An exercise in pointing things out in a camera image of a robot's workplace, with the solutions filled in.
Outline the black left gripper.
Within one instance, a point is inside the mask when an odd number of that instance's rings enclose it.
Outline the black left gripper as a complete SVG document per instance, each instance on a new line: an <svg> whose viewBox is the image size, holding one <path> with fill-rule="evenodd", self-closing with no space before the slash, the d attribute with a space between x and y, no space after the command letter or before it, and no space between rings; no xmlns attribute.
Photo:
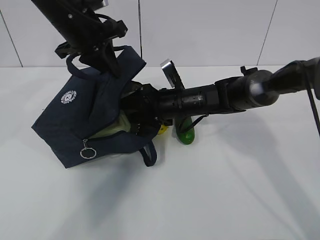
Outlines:
<svg viewBox="0 0 320 240"><path fill-rule="evenodd" d="M74 16L66 18L61 23L56 24L55 28L65 39L64 43L58 45L55 53L64 59L73 53L85 53L79 61L88 65L101 73L107 70L115 77L120 77L120 66L115 55L112 42L115 38L123 38L128 32L128 28L122 20L114 20L104 14L93 16ZM95 51L103 43L104 49Z"/></svg>

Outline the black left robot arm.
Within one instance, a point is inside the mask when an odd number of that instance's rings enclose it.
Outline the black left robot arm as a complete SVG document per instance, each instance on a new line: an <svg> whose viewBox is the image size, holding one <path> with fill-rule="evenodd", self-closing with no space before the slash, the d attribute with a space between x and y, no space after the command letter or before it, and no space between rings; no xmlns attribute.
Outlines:
<svg viewBox="0 0 320 240"><path fill-rule="evenodd" d="M33 4L60 33L65 42L55 53L61 58L79 61L101 73L121 75L113 40L123 38L128 28L122 20L98 13L105 0L34 0Z"/></svg>

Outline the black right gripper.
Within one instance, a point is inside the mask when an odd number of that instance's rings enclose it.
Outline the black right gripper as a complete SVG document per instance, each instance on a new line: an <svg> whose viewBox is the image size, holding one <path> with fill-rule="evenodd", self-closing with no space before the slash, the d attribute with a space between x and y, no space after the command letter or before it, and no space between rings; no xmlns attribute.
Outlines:
<svg viewBox="0 0 320 240"><path fill-rule="evenodd" d="M122 93L119 104L131 124L130 132L146 137L157 135L162 126L173 126L174 119L164 117L160 109L161 98L172 93L173 89L156 89L150 83L130 83Z"/></svg>

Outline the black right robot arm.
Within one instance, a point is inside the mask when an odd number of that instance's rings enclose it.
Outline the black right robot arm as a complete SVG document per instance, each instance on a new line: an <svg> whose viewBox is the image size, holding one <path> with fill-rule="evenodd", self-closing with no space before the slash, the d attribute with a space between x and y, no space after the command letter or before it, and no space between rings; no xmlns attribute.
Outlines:
<svg viewBox="0 0 320 240"><path fill-rule="evenodd" d="M135 122L176 124L179 134L193 129L209 115L235 114L274 104L281 95L306 91L317 126L320 118L315 99L320 98L320 59L294 60L276 72L241 66L241 76L213 84L185 88L171 60L161 64L171 85L155 89L151 84L132 86L120 100L120 108Z"/></svg>

